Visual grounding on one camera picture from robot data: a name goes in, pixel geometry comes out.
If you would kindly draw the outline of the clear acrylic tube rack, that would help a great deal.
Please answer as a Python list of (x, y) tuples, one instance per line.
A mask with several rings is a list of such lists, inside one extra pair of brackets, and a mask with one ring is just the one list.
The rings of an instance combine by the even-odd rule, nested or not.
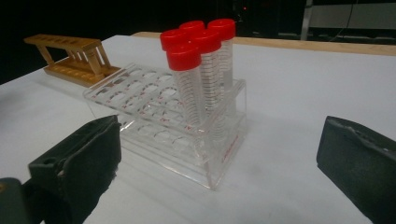
[(246, 81), (236, 79), (200, 127), (188, 125), (170, 71), (131, 63), (83, 96), (119, 117), (121, 145), (215, 189), (247, 133)]

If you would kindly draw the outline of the wooden tube rack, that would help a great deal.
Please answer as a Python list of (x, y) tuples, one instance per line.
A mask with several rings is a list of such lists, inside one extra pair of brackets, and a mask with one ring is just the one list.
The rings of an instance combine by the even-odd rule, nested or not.
[[(107, 58), (100, 39), (63, 35), (33, 35), (23, 39), (35, 45), (47, 62), (44, 71), (51, 76), (90, 87), (120, 69)], [(67, 57), (55, 62), (49, 48), (63, 49)]]

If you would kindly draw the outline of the white table mat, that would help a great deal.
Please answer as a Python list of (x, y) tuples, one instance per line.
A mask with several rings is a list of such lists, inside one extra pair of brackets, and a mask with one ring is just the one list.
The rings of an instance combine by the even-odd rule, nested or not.
[[(85, 224), (372, 224), (317, 167), (327, 116), (396, 139), (396, 56), (233, 46), (247, 137), (216, 191), (128, 150)], [(0, 177), (112, 110), (42, 69), (0, 85)]]

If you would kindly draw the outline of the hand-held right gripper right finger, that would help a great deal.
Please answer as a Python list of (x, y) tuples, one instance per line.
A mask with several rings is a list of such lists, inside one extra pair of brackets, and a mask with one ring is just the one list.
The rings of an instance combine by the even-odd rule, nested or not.
[(396, 224), (396, 141), (354, 121), (329, 116), (317, 164), (374, 224)]

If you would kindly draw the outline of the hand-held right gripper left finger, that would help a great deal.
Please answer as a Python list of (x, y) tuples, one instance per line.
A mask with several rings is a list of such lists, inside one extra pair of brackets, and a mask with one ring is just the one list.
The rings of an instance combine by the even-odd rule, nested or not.
[(121, 160), (116, 116), (83, 125), (28, 165), (35, 220), (82, 224), (116, 176)]

